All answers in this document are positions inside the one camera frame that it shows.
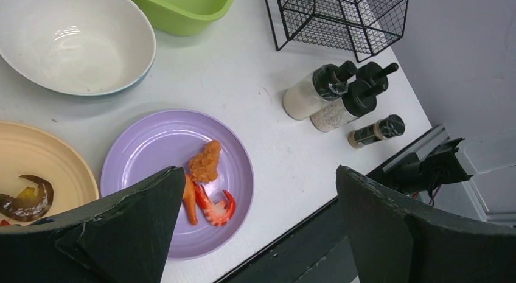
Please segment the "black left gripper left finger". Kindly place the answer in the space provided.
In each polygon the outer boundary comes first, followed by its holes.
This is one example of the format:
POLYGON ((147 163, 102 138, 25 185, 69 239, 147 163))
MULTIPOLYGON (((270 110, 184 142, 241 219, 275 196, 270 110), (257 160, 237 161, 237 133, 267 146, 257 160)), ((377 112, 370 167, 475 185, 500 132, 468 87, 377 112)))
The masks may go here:
POLYGON ((159 282, 185 185, 166 167, 123 190, 1 228, 2 282, 159 282))

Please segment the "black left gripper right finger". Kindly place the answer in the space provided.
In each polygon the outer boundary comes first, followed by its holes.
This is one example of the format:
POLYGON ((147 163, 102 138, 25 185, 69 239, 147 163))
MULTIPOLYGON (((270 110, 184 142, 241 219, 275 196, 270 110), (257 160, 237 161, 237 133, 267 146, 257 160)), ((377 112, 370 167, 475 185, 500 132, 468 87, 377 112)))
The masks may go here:
POLYGON ((360 282, 514 282, 515 229, 429 206, 356 172, 336 188, 360 282))

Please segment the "speckled seasoning shaker bottle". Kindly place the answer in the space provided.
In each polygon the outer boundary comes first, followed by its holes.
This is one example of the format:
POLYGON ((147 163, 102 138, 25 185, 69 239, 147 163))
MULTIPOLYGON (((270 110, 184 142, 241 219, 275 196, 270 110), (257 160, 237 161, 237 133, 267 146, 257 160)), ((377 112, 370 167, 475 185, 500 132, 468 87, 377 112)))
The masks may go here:
POLYGON ((312 114, 310 120, 319 131, 330 132, 374 111, 377 96, 387 88, 388 84, 385 83, 371 86, 365 80, 356 80, 349 85, 348 92, 312 114))

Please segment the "black-cap shaker bottle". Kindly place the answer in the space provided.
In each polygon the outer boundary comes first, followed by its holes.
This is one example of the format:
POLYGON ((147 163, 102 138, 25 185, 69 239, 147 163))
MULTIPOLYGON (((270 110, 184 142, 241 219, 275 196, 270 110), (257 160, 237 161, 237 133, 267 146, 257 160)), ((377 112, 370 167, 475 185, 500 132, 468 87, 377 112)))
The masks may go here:
POLYGON ((383 68, 378 63, 372 61, 358 68, 356 78, 364 80, 372 88, 377 87, 376 90, 379 94, 388 89, 388 76, 398 69, 399 65, 397 63, 391 63, 383 68))

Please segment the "white powder shaker bottle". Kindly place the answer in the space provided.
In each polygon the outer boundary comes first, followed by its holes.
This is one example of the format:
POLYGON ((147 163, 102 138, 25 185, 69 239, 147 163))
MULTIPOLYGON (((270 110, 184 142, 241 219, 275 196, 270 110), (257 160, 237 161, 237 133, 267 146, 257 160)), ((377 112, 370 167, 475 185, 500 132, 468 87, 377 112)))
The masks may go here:
POLYGON ((352 61, 337 66, 326 64, 289 88, 282 100, 285 112, 293 119, 302 121, 348 91, 348 80, 357 73, 352 61))

